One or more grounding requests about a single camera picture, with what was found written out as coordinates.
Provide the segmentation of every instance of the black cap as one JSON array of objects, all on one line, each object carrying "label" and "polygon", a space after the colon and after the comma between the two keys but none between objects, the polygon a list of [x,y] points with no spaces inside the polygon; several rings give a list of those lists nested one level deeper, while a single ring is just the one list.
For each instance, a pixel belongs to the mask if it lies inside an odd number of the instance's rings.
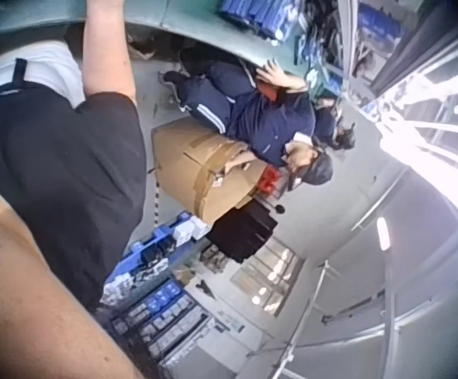
[{"label": "black cap", "polygon": [[319,152],[310,169],[299,177],[303,183],[320,186],[332,178],[332,159],[326,152]]}]

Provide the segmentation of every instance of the navy blue uniform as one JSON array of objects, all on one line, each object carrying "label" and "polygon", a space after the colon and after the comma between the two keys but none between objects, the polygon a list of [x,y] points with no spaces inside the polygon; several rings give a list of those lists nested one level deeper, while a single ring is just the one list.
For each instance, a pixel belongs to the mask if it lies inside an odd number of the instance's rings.
[{"label": "navy blue uniform", "polygon": [[315,115],[307,92],[284,93],[277,103],[254,91],[236,99],[226,135],[249,144],[275,167],[285,166],[285,144],[299,132],[311,136]]},{"label": "navy blue uniform", "polygon": [[207,127],[246,142],[259,159],[285,166],[285,144],[297,132],[313,134],[315,114],[307,92],[283,93],[272,102],[256,90],[242,62],[211,61],[203,68],[205,77],[195,74],[175,83],[181,105]]},{"label": "navy blue uniform", "polygon": [[336,130],[336,120],[331,114],[331,108],[321,108],[315,111],[317,123],[313,134],[320,142],[329,143]]}]

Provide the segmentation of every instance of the black shirt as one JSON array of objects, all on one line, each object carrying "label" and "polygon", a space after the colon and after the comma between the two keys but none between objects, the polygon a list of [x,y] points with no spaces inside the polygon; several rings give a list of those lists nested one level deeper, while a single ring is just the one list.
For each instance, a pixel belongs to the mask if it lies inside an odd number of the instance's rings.
[{"label": "black shirt", "polygon": [[39,84],[0,97],[0,194],[88,309],[141,221],[145,177],[129,98],[100,93],[73,109]]},{"label": "black shirt", "polygon": [[307,92],[280,93],[272,102],[255,91],[235,99],[226,135],[249,144],[253,153],[275,167],[285,166],[285,144],[297,132],[313,134],[315,114]]}]

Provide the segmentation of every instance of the store shelf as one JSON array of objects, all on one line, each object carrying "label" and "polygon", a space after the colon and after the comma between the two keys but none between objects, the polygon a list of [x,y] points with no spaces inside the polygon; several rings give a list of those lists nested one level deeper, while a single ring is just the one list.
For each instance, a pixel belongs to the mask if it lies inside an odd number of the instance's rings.
[{"label": "store shelf", "polygon": [[294,65],[293,36],[286,43],[273,46],[250,30],[225,21],[218,14],[218,6],[219,2],[213,0],[170,0],[161,26],[169,32],[229,51],[257,66],[276,58],[283,69],[301,76],[306,73],[306,65]]},{"label": "store shelf", "polygon": [[[159,28],[167,2],[126,0],[126,21]],[[24,28],[73,24],[85,20],[83,0],[16,0],[0,2],[0,34]]]},{"label": "store shelf", "polygon": [[[287,71],[304,75],[305,64],[294,64],[295,38],[278,46],[225,21],[214,0],[126,0],[125,19],[131,24],[160,28],[235,54],[255,65],[276,58]],[[81,0],[17,0],[0,2],[0,34],[30,27],[73,24],[85,19]]]}]

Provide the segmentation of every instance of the white shirt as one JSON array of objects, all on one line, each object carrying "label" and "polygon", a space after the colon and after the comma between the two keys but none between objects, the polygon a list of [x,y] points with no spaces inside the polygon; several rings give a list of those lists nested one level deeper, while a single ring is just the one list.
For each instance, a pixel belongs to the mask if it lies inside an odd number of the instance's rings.
[{"label": "white shirt", "polygon": [[0,85],[11,82],[15,59],[28,61],[24,79],[66,97],[73,108],[85,100],[81,71],[66,43],[41,41],[0,55]]}]

